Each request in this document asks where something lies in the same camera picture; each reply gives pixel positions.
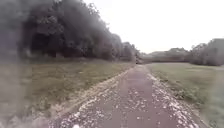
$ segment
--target treeline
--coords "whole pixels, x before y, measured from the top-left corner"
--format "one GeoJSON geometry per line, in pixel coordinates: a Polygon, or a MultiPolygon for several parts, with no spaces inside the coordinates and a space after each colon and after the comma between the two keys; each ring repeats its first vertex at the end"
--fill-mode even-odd
{"type": "Polygon", "coordinates": [[[168,51],[153,52],[142,56],[144,63],[150,62],[187,62],[189,51],[184,48],[172,48],[168,51]]]}
{"type": "Polygon", "coordinates": [[[135,61],[139,52],[109,31],[93,4],[80,0],[33,6],[22,24],[22,57],[86,57],[135,61]]]}
{"type": "Polygon", "coordinates": [[[150,62],[189,62],[197,65],[221,66],[224,64],[224,39],[213,39],[209,43],[193,46],[190,51],[172,48],[169,51],[154,52],[143,56],[150,62]]]}

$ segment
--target overcast sky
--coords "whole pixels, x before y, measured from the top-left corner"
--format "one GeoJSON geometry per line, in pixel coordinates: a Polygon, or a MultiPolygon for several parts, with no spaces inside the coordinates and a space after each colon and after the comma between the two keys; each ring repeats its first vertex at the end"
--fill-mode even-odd
{"type": "Polygon", "coordinates": [[[111,32],[143,52],[190,49],[224,37],[224,0],[85,0],[111,32]]]}

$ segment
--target field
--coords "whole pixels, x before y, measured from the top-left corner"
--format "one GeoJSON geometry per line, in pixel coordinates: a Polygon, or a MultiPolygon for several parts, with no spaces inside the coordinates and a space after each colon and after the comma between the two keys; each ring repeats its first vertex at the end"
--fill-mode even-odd
{"type": "Polygon", "coordinates": [[[224,126],[224,68],[186,63],[149,64],[151,72],[168,83],[174,95],[199,110],[213,128],[224,126]]]}
{"type": "Polygon", "coordinates": [[[0,63],[0,119],[45,112],[78,92],[133,66],[131,63],[78,62],[0,63]]]}

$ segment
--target grass verge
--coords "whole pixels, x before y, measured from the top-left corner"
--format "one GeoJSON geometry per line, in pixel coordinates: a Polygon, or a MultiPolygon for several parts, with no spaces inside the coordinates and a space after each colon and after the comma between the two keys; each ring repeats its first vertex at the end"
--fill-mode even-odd
{"type": "Polygon", "coordinates": [[[223,67],[154,63],[148,68],[162,82],[168,83],[177,99],[194,105],[210,126],[224,126],[223,67]]]}
{"type": "Polygon", "coordinates": [[[0,119],[46,112],[132,66],[103,60],[1,63],[0,119]]]}

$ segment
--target paved path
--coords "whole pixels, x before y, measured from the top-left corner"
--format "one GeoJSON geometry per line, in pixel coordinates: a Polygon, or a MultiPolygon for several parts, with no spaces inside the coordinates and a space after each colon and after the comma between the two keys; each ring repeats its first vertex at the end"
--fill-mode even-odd
{"type": "Polygon", "coordinates": [[[122,76],[115,88],[83,103],[52,128],[199,128],[194,116],[167,93],[144,66],[122,76]]]}

